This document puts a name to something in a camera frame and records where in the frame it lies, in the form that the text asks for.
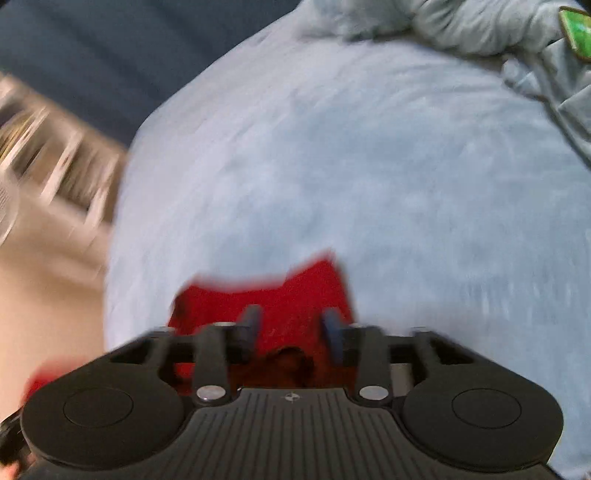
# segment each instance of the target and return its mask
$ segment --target circular pad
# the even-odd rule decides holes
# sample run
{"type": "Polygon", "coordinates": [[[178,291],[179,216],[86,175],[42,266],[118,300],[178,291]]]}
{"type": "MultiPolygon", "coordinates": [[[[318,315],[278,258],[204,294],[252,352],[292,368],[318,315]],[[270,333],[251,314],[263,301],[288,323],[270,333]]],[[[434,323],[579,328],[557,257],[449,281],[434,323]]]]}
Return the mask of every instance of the circular pad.
{"type": "Polygon", "coordinates": [[[508,427],[521,415],[521,405],[511,395],[491,388],[474,388],[453,399],[456,417],[481,429],[508,427]]]}
{"type": "Polygon", "coordinates": [[[52,462],[117,468],[166,447],[184,419],[180,397],[141,365],[100,362],[46,385],[25,404],[22,433],[52,462]]]}
{"type": "Polygon", "coordinates": [[[435,458],[460,468],[511,471],[545,462],[563,427],[558,403],[494,365],[449,365],[407,395],[402,419],[435,458]]]}
{"type": "Polygon", "coordinates": [[[89,388],[74,393],[64,405],[64,414],[80,427],[97,429],[124,420],[131,413],[134,402],[121,390],[89,388]]]}

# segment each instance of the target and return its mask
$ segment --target bed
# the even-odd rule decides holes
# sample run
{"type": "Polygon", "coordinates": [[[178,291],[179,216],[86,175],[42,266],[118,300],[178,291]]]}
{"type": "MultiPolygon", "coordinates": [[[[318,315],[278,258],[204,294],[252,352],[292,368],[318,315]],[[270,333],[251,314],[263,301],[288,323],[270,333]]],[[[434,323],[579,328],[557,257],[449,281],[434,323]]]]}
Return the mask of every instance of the bed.
{"type": "Polygon", "coordinates": [[[494,61],[412,35],[307,38],[287,15],[143,124],[106,295],[114,348],[196,275],[281,275],[332,249],[360,322],[435,329],[548,389],[551,465],[591,466],[591,173],[494,61]]]}

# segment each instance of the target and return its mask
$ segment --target red fabric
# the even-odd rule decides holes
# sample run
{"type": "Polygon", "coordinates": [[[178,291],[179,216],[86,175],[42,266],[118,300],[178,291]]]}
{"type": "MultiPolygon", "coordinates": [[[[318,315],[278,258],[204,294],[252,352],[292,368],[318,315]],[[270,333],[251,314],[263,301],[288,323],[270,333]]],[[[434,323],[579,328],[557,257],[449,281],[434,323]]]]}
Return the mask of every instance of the red fabric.
{"type": "Polygon", "coordinates": [[[81,358],[69,358],[61,361],[52,360],[51,362],[46,362],[29,378],[24,389],[24,395],[22,396],[22,403],[24,404],[41,387],[44,387],[49,382],[53,382],[56,378],[60,378],[72,372],[85,363],[86,360],[81,358]]]}
{"type": "MultiPolygon", "coordinates": [[[[256,356],[249,365],[230,369],[235,388],[329,387],[351,383],[354,373],[350,369],[331,365],[319,321],[325,308],[335,307],[346,323],[352,322],[343,281],[329,255],[305,265],[284,281],[250,286],[194,283],[175,299],[168,325],[178,335],[191,335],[209,323],[234,322],[245,307],[253,304],[262,307],[256,356]]],[[[192,369],[190,364],[178,365],[177,375],[188,381],[192,369]]],[[[34,376],[25,397],[58,376],[48,376],[47,372],[34,376]]],[[[178,389],[181,393],[184,390],[182,385],[178,389]]]]}

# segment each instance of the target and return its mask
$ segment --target metal screw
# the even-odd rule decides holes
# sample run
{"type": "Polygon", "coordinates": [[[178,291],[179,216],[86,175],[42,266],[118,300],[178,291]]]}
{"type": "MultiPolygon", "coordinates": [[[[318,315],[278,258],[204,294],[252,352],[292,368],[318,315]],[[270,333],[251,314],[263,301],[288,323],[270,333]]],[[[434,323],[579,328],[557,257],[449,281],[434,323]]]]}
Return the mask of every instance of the metal screw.
{"type": "Polygon", "coordinates": [[[378,385],[368,385],[359,390],[359,395],[365,400],[383,400],[388,396],[388,390],[378,385]]]}
{"type": "Polygon", "coordinates": [[[298,401],[301,397],[296,392],[289,392],[283,398],[286,399],[288,402],[293,403],[295,401],[298,401]]]}
{"type": "Polygon", "coordinates": [[[202,401],[219,400],[226,394],[226,389],[219,385],[205,385],[197,389],[197,396],[202,401]]]}

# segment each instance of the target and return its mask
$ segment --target light blue blanket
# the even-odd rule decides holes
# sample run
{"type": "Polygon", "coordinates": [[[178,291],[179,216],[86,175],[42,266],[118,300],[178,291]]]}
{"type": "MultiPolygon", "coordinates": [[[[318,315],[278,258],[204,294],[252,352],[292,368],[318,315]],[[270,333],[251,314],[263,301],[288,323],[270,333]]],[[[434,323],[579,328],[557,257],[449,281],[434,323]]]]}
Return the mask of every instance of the light blue blanket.
{"type": "Polygon", "coordinates": [[[552,465],[591,465],[591,174],[498,72],[403,38],[302,40],[298,12],[154,112],[129,155],[110,348],[194,275],[282,274],[332,248],[362,322],[427,326],[546,387],[552,465]]]}
{"type": "Polygon", "coordinates": [[[412,28],[441,50],[487,56],[508,48],[522,59],[503,69],[517,91],[544,99],[591,164],[591,69],[562,39],[558,8],[574,0],[303,0],[300,33],[346,40],[412,28]]]}

